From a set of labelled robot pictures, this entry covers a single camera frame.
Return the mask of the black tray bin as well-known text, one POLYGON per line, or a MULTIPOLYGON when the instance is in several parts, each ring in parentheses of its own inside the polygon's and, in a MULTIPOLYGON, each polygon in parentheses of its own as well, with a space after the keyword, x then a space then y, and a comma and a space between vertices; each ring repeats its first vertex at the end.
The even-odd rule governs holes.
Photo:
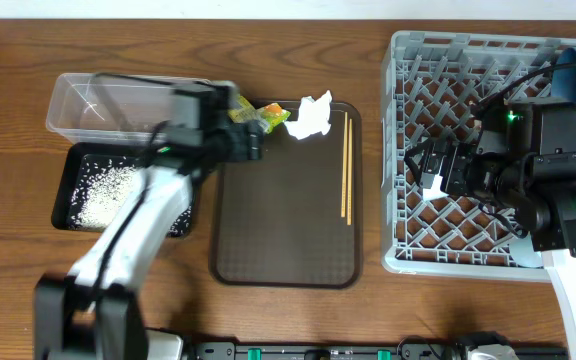
POLYGON ((62 173, 51 217, 52 225, 57 229, 70 230, 66 227, 66 215, 68 214, 68 210, 70 208, 69 196, 72 194, 74 189, 75 178, 81 166, 82 159, 85 155, 88 154, 132 157, 137 160, 139 165, 136 152, 126 145, 84 142, 73 145, 69 149, 66 157, 64 170, 62 173))

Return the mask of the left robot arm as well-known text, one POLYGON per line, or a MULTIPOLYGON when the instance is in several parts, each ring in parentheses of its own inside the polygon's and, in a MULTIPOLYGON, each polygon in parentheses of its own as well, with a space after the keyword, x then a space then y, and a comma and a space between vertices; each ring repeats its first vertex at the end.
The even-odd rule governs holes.
POLYGON ((94 246, 34 289, 36 359, 181 359, 184 339, 145 326, 139 291, 194 189, 220 164, 258 160, 264 128, 236 123, 231 81, 170 86, 173 114, 140 146, 137 184, 94 246))

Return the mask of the brown serving tray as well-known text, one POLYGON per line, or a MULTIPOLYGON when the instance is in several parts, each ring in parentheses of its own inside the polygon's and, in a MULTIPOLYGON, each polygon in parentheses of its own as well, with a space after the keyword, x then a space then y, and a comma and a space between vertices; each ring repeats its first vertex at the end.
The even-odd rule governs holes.
POLYGON ((219 171, 210 271, 221 283, 344 289, 362 269, 361 117, 331 105, 331 129, 304 140, 284 126, 258 161, 219 171), (352 225, 341 217, 344 112, 353 119, 352 225))

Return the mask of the clear plastic bin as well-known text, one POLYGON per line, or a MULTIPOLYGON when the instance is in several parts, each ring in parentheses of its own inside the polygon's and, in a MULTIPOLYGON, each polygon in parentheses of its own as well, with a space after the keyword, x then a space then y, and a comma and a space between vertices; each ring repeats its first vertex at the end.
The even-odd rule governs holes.
POLYGON ((199 78, 63 73, 54 85, 46 128, 71 143, 139 146, 175 112, 173 89, 199 78))

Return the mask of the white napkin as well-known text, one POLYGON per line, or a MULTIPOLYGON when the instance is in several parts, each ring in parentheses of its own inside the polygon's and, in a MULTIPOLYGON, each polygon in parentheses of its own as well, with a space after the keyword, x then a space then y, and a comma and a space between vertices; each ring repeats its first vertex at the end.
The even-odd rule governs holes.
POLYGON ((284 122, 288 134, 299 141, 317 133, 327 135, 331 129, 331 102, 332 94, 329 90, 318 99, 312 96, 303 97, 297 119, 284 122))

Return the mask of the yellow green snack wrapper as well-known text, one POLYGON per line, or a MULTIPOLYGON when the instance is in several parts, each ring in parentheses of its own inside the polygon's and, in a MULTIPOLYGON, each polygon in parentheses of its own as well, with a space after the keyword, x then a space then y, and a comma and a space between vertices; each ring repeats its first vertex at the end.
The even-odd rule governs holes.
POLYGON ((235 106, 228 111, 229 117, 235 123, 257 120, 266 134, 270 134, 275 127, 285 122, 291 112, 282 108, 278 103, 255 108, 244 96, 239 95, 235 106))

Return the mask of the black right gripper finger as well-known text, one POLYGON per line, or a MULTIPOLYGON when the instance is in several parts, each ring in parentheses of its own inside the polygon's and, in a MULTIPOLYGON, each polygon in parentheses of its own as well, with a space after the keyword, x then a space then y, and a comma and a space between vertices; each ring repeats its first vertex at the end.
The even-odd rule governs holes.
POLYGON ((406 159, 405 164, 408 166, 410 172, 412 173, 415 183, 419 187, 422 187, 423 186, 423 181, 422 181, 423 172, 420 169, 420 167, 412 159, 406 159))
POLYGON ((405 158, 414 159, 415 157, 419 156, 429 156, 434 152, 434 148, 439 142, 440 140, 437 138, 426 138, 425 140, 409 148, 405 153, 405 158))

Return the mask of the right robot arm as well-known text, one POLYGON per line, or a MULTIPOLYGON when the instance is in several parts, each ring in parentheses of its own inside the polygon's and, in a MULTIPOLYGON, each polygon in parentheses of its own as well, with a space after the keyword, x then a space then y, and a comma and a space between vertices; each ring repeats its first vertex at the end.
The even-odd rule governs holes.
POLYGON ((482 107, 479 138, 428 138, 406 151, 417 185, 478 200, 508 232, 529 238, 555 289, 576 359, 576 108, 563 98, 482 107))

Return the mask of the grey plastic dishwasher rack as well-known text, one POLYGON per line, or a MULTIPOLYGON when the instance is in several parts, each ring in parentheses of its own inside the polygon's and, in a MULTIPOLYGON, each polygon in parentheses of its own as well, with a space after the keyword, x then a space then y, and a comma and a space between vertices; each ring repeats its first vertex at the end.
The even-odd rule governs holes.
POLYGON ((516 238, 474 199, 427 201, 404 162, 430 138, 474 142, 470 105, 557 61, 576 39, 398 31, 381 65, 382 265, 393 273, 547 282, 511 255, 516 238))

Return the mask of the wooden chopstick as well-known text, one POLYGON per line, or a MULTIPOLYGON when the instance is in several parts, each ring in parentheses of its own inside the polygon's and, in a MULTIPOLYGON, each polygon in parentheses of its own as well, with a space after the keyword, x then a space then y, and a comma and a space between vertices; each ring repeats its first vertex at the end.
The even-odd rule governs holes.
POLYGON ((343 134, 343 153, 342 153, 342 191, 341 191, 341 217, 346 217, 346 194, 347 194, 347 150, 348 149, 348 114, 344 112, 344 134, 343 134))
POLYGON ((348 120, 348 149, 347 149, 347 160, 348 160, 348 177, 347 177, 347 225, 352 225, 352 185, 353 185, 353 119, 348 120))

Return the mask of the pile of white rice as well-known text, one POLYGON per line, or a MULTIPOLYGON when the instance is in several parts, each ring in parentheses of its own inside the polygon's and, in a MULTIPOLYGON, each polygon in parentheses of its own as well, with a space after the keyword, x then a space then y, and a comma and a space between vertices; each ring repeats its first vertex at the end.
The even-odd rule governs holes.
POLYGON ((103 231, 120 210, 133 186, 138 162, 127 156, 88 154, 82 159, 69 196, 66 227, 103 231))

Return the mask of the light blue rice bowl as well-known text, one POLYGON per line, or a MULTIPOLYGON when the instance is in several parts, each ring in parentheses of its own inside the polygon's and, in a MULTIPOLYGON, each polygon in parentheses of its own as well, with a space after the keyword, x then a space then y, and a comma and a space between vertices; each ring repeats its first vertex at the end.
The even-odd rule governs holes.
POLYGON ((443 178, 438 174, 423 173, 421 177, 422 200, 432 201, 447 197, 441 190, 443 178))

